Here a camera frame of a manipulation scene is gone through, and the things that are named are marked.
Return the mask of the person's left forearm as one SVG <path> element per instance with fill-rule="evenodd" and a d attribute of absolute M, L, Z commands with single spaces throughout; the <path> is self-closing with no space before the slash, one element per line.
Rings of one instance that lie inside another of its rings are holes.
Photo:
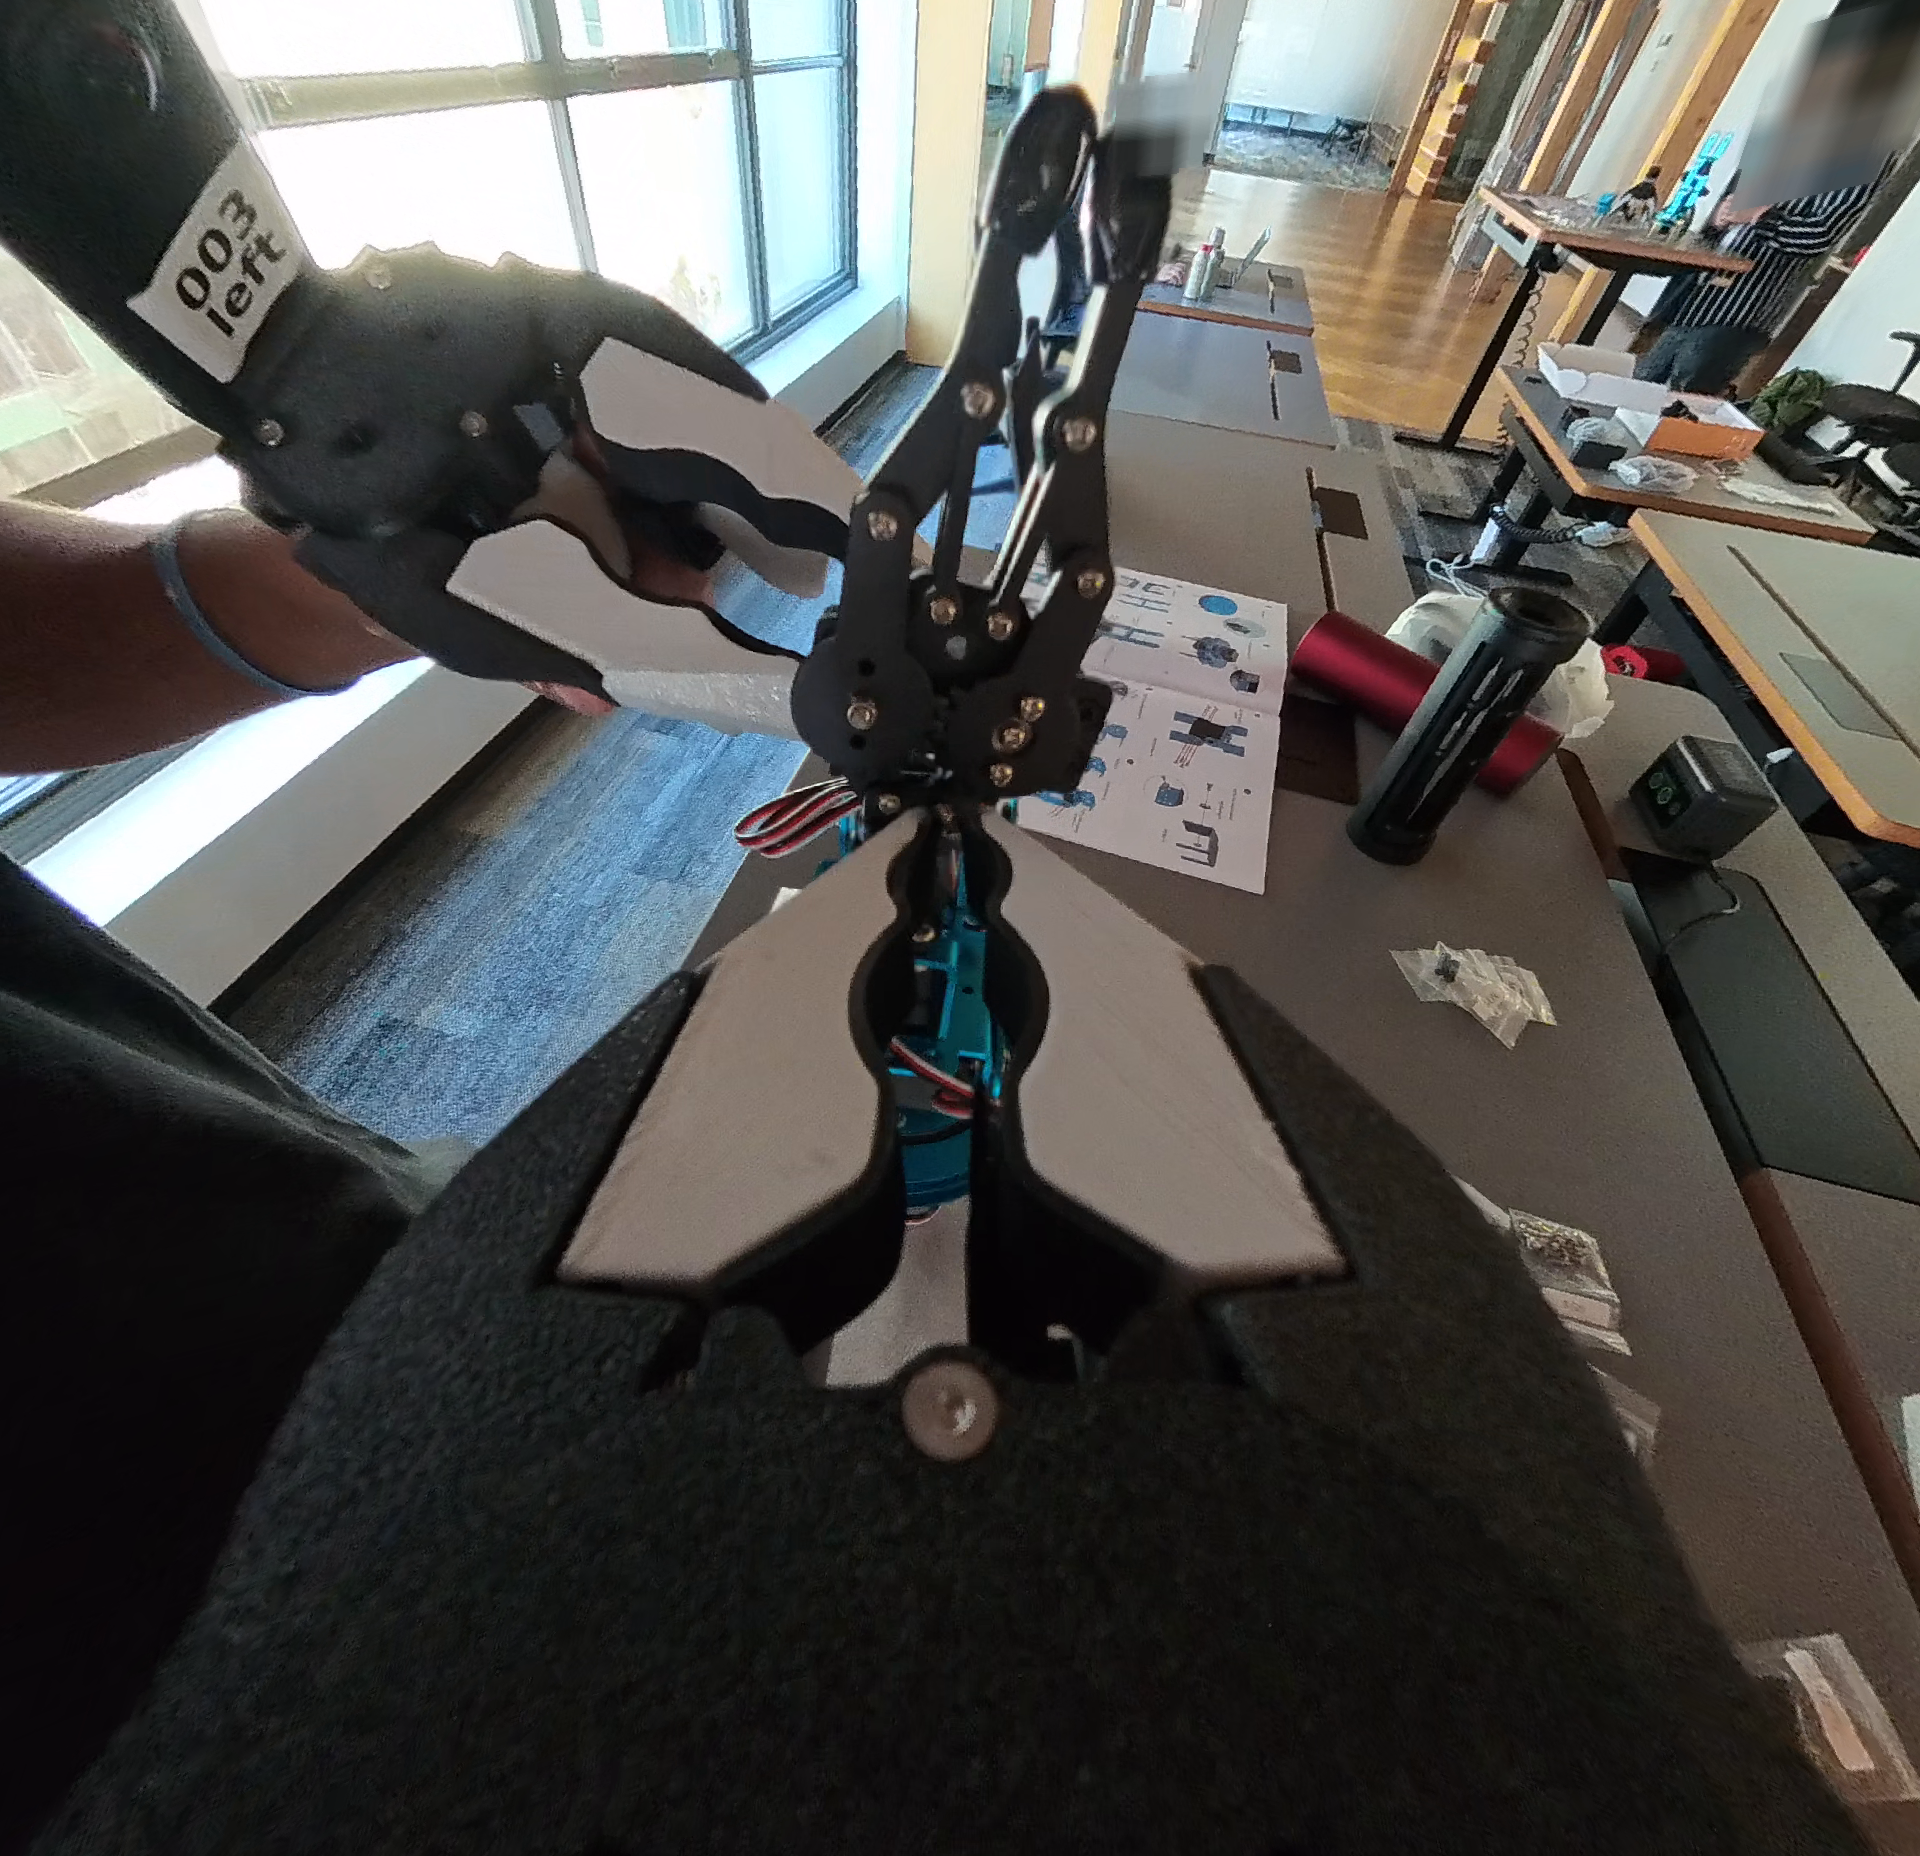
<path fill-rule="evenodd" d="M 3 770 L 118 764 L 280 702 L 182 626 L 132 527 L 3 509 Z"/>

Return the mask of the grey desk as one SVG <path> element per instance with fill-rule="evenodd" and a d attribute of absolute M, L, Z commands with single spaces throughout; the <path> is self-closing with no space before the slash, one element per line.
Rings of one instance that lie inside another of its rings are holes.
<path fill-rule="evenodd" d="M 1839 1613 L 1892 1669 L 1915 1616 L 1866 1511 L 1800 1545 L 1763 1457 L 1814 1485 L 1805 1356 L 1692 1364 L 1664 1244 L 1725 1244 L 1678 1058 L 1548 1056 L 1497 1083 L 1361 972 L 1386 871 L 1319 822 L 1278 923 L 1220 927 L 1310 1191 L 1357 1268 L 1231 1294 L 1142 1359 L 1031 1381 L 989 1349 L 982 1457 L 911 1448 L 906 1378 L 827 1389 L 719 1318 L 696 1389 L 738 1605 L 709 1651 L 707 1748 L 653 1808 L 681 1852 L 1869 1852 L 1788 1698 L 1712 1613 Z M 1508 1232 L 1588 1232 L 1631 1356 L 1576 1341 Z"/>

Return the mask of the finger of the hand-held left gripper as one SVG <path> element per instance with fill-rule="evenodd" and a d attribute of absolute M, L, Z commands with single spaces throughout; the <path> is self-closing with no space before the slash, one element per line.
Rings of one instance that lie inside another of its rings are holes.
<path fill-rule="evenodd" d="M 849 548 L 857 473 L 796 410 L 617 339 L 591 354 L 582 394 L 618 491 L 788 597 L 825 592 Z"/>
<path fill-rule="evenodd" d="M 796 651 L 755 640 L 704 604 L 626 590 L 556 521 L 531 519 L 478 540 L 447 594 L 586 663 L 617 708 L 722 734 L 798 727 Z"/>

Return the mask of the black power box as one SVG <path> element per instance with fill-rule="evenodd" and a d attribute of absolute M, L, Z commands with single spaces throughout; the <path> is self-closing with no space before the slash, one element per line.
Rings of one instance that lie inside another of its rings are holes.
<path fill-rule="evenodd" d="M 1737 741 L 1679 736 L 1629 786 L 1655 848 L 1715 864 L 1782 811 L 1763 768 Z"/>

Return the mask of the black ribbed cylinder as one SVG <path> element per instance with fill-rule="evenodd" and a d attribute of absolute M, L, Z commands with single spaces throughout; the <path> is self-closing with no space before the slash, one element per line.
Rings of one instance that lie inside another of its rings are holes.
<path fill-rule="evenodd" d="M 1566 597 L 1492 590 L 1352 811 L 1357 848 L 1382 864 L 1420 861 L 1483 764 L 1590 632 L 1594 619 Z"/>

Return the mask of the clear bag with black parts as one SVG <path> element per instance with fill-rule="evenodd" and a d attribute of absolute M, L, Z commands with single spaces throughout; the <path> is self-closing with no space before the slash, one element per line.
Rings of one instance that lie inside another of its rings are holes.
<path fill-rule="evenodd" d="M 1543 980 L 1511 957 L 1447 943 L 1389 957 L 1418 1001 L 1462 1009 L 1508 1050 L 1519 1044 L 1527 1026 L 1557 1026 Z"/>

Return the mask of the red metal cylinder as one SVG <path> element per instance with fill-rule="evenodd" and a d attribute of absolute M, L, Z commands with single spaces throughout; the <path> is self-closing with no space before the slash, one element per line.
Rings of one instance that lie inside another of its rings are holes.
<path fill-rule="evenodd" d="M 1349 702 L 1361 719 L 1398 734 L 1427 699 L 1442 664 L 1395 643 L 1342 613 L 1312 620 L 1299 637 L 1289 677 Z M 1479 770 L 1479 786 L 1519 791 L 1562 745 L 1548 722 L 1523 713 Z"/>

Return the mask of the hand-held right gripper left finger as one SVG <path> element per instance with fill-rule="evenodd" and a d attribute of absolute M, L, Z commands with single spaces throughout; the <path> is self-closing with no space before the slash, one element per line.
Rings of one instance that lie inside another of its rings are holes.
<path fill-rule="evenodd" d="M 699 969 L 696 997 L 559 1278 L 717 1300 L 872 1172 L 886 1060 L 856 979 L 899 940 L 901 816 Z"/>

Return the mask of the person's left hand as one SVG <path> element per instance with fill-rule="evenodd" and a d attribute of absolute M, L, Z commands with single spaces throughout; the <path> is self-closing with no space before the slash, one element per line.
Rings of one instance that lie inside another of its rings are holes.
<path fill-rule="evenodd" d="M 308 572 L 280 533 L 237 511 L 204 512 L 182 544 L 192 594 L 260 670 L 305 687 L 365 680 L 421 650 Z"/>

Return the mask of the blue wristband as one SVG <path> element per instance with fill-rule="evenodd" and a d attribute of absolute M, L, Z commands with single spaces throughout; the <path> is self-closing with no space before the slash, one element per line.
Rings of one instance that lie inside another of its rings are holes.
<path fill-rule="evenodd" d="M 255 664 L 237 646 L 227 640 L 226 635 L 214 627 L 214 622 L 204 613 L 198 599 L 192 594 L 189 574 L 182 565 L 182 544 L 189 527 L 197 519 L 202 519 L 198 512 L 189 512 L 171 519 L 169 524 L 160 525 L 150 545 L 160 587 L 189 635 L 229 673 L 245 680 L 253 689 L 266 691 L 276 702 L 340 696 L 353 689 L 360 682 L 358 677 L 350 677 L 344 682 L 321 687 L 288 682 Z"/>

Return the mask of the person's black shirt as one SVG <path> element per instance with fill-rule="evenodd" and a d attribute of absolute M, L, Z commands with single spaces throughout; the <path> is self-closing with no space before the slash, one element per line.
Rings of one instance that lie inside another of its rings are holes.
<path fill-rule="evenodd" d="M 465 1144 L 339 1116 L 3 864 L 3 1848 L 179 1627 L 339 1318 Z"/>

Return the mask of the white plastic bag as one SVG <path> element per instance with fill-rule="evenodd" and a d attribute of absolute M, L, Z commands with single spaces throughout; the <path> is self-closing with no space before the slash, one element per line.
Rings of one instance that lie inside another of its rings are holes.
<path fill-rule="evenodd" d="M 1386 637 L 1442 664 L 1469 632 L 1487 597 L 1431 590 L 1400 613 Z M 1614 709 L 1614 691 L 1601 650 L 1590 637 L 1576 654 L 1555 668 L 1527 705 L 1527 715 L 1546 722 L 1562 737 L 1587 741 L 1598 734 Z"/>

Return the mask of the printed instruction sheet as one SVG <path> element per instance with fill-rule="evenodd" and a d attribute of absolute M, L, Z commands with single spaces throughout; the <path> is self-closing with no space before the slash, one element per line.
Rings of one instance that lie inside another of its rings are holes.
<path fill-rule="evenodd" d="M 1119 568 L 1083 671 L 1112 689 L 1077 786 L 1025 796 L 1035 835 L 1266 891 L 1289 605 Z"/>

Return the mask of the large paned window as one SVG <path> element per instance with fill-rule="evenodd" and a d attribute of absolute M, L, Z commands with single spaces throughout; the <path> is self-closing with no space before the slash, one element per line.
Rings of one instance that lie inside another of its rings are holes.
<path fill-rule="evenodd" d="M 856 284 L 856 0 L 198 0 L 313 259 L 602 273 L 755 356 Z"/>

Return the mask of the blue toy robot arm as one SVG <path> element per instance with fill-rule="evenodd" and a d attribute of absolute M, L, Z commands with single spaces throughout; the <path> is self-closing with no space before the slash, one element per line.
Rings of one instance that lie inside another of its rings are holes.
<path fill-rule="evenodd" d="M 961 826 L 1077 786 L 1112 700 L 1083 671 L 1115 572 L 1108 414 L 1157 271 L 1182 113 L 1171 86 L 1139 84 L 1103 130 L 1060 86 L 1015 120 L 953 354 L 852 506 L 839 599 L 798 673 L 793 715 L 836 786 L 736 831 L 791 856 L 836 824 L 849 856 L 930 812 L 915 997 L 886 1039 L 911 1219 L 967 1194 L 1005 1058 Z"/>

